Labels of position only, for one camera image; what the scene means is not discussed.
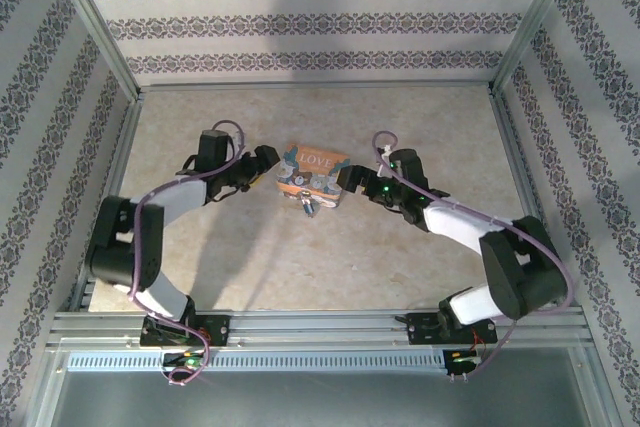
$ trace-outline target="patterned wallpaper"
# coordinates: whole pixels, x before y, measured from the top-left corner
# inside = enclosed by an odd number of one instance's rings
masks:
[[[625,425],[640,425],[637,5],[554,0],[504,92]]]
[[[490,80],[531,0],[95,0],[140,85]]]
[[[0,426],[20,425],[128,102],[71,0],[0,0]]]

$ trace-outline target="purple cable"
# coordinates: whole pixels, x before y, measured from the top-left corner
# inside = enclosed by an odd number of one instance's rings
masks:
[[[205,338],[204,335],[202,335],[197,330],[195,330],[195,329],[193,329],[191,327],[188,327],[188,326],[186,326],[184,324],[181,324],[180,322],[176,322],[173,319],[169,319],[169,318],[163,316],[162,314],[159,314],[158,312],[155,312],[155,311],[149,309],[148,307],[143,305],[136,298],[136,294],[138,293],[138,289],[140,288],[140,275],[141,275],[141,271],[142,271],[142,243],[141,243],[142,226],[141,226],[141,218],[140,218],[140,216],[141,216],[142,208],[144,207],[144,205],[147,202],[149,202],[149,200],[151,200],[154,196],[159,194],[160,192],[164,192],[165,190],[170,189],[172,187],[175,187],[176,185],[179,185],[179,184],[184,184],[186,182],[193,182],[193,181],[196,181],[196,180],[202,180],[202,179],[205,179],[207,177],[211,177],[213,175],[217,175],[220,172],[223,172],[223,171],[227,170],[229,167],[231,167],[233,164],[235,164],[240,159],[240,157],[242,156],[242,152],[244,151],[244,147],[245,147],[245,144],[244,144],[244,131],[242,130],[242,127],[240,127],[240,125],[238,123],[234,122],[233,120],[221,120],[221,121],[216,122],[214,124],[214,126],[212,127],[212,130],[215,130],[217,127],[219,127],[222,124],[233,125],[238,130],[238,135],[240,137],[239,138],[239,142],[238,142],[237,151],[234,148],[235,155],[233,155],[231,160],[229,160],[227,163],[225,163],[219,169],[215,169],[215,170],[212,170],[210,172],[204,172],[204,173],[198,174],[198,175],[192,175],[192,176],[189,176],[189,177],[182,177],[180,179],[176,179],[176,180],[172,180],[171,182],[167,182],[166,184],[163,184],[160,187],[156,187],[151,192],[149,192],[144,197],[142,197],[142,199],[140,199],[140,202],[138,202],[138,205],[136,205],[136,209],[135,209],[134,214],[133,214],[134,267],[133,267],[133,281],[131,283],[131,290],[129,290],[129,294],[128,294],[129,295],[129,300],[131,302],[133,302],[136,306],[138,306],[139,308],[144,310],[147,314],[149,314],[150,316],[155,318],[159,323],[164,324],[164,325],[169,326],[169,327],[176,328],[176,329],[184,330],[185,332],[196,336],[198,339],[200,339],[202,341],[202,343],[204,345],[204,354],[202,356],[202,362],[200,363],[200,367],[198,367],[195,371],[192,371],[192,370],[190,370],[190,369],[188,369],[186,367],[176,367],[171,372],[169,372],[169,375],[168,375],[169,382],[172,383],[172,384],[177,384],[177,385],[186,385],[186,384],[188,384],[193,379],[195,379],[198,375],[200,375],[200,373],[209,364],[209,358],[210,358],[210,354],[211,354],[211,351],[209,349],[209,341]],[[187,373],[187,374],[191,374],[191,375],[189,375],[184,380],[180,380],[180,381],[174,380],[174,376],[179,372]]]
[[[413,182],[410,182],[407,179],[405,179],[404,177],[402,177],[401,175],[399,175],[384,160],[384,158],[382,157],[382,154],[380,154],[380,152],[378,152],[378,146],[377,146],[378,138],[381,135],[388,135],[393,139],[392,144],[390,144],[392,149],[396,145],[398,145],[398,136],[396,134],[394,134],[393,132],[391,132],[391,131],[381,130],[381,131],[376,132],[374,134],[373,139],[371,141],[371,145],[373,146],[373,151],[375,153],[376,159],[378,160],[380,165],[382,165],[384,167],[384,169],[387,172],[389,172],[396,180],[398,180],[402,184],[406,185],[407,187],[410,187],[411,189],[415,190],[419,194],[422,194],[425,197],[427,197],[427,198],[429,198],[429,199],[431,199],[433,201],[437,201],[437,202],[442,202],[444,204],[448,204],[448,205],[451,206],[452,209],[460,210],[461,212],[469,214],[472,217],[480,219],[480,220],[482,220],[484,222],[493,223],[493,224],[498,225],[498,226],[500,226],[500,227],[502,227],[504,229],[509,230],[510,232],[513,232],[518,237],[520,237],[521,239],[527,241],[533,247],[535,247],[540,252],[542,252],[545,256],[547,256],[556,265],[556,267],[558,267],[558,269],[562,273],[562,276],[564,277],[564,280],[565,280],[565,282],[567,284],[567,296],[565,297],[564,301],[559,306],[557,306],[557,307],[555,307],[553,309],[549,309],[549,310],[539,310],[537,312],[539,315],[557,314],[559,312],[563,312],[564,310],[567,309],[567,307],[569,307],[571,305],[571,302],[573,302],[573,297],[574,297],[574,286],[573,286],[573,279],[571,278],[571,273],[569,272],[567,267],[562,263],[562,261],[558,258],[558,256],[555,255],[547,246],[545,246],[539,240],[533,238],[532,236],[530,236],[526,232],[523,232],[522,230],[518,229],[517,227],[514,227],[511,224],[508,224],[508,223],[503,222],[503,221],[501,221],[499,219],[493,218],[493,217],[491,217],[491,216],[489,216],[489,215],[487,215],[487,214],[485,214],[483,212],[480,212],[480,211],[477,211],[475,209],[472,209],[471,207],[467,207],[466,205],[462,205],[462,204],[459,204],[457,202],[451,202],[450,200],[447,200],[446,198],[440,198],[440,197],[432,194],[431,192],[428,192],[428,191],[426,191],[424,189],[421,189],[420,187],[415,185]],[[493,352],[491,352],[489,357],[487,357],[487,359],[485,361],[483,361],[478,367],[476,367],[476,369],[473,372],[471,372],[471,374],[469,374],[469,377],[471,377],[472,375],[484,370],[486,365],[496,356],[498,351],[507,342],[507,340],[511,336],[511,333],[513,332],[515,327],[516,327],[516,322],[514,321],[513,324],[511,324],[511,326],[509,327],[509,330],[507,331],[505,336],[500,340],[500,342],[498,342],[498,344],[496,345],[495,349],[493,349]]]

